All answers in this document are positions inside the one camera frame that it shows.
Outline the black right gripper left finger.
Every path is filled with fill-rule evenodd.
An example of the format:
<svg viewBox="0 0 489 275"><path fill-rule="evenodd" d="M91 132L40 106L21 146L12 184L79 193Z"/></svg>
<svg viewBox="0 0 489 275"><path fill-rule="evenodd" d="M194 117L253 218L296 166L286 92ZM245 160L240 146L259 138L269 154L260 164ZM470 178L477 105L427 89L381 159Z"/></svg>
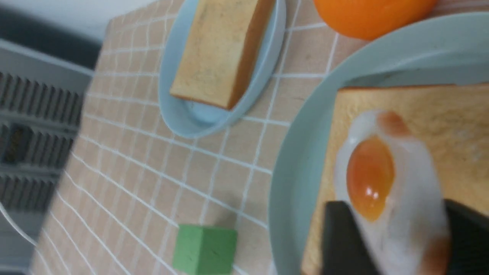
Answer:
<svg viewBox="0 0 489 275"><path fill-rule="evenodd" d="M325 204L322 275L378 275L350 207L343 201Z"/></svg>

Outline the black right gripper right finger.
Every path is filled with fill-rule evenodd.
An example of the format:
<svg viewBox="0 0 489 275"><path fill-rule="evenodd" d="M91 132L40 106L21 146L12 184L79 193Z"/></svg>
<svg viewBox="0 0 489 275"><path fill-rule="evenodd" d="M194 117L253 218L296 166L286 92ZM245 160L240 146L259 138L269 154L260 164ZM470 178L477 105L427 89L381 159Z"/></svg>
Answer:
<svg viewBox="0 0 489 275"><path fill-rule="evenodd" d="M445 199L451 230L447 275L489 273L489 218L461 202Z"/></svg>

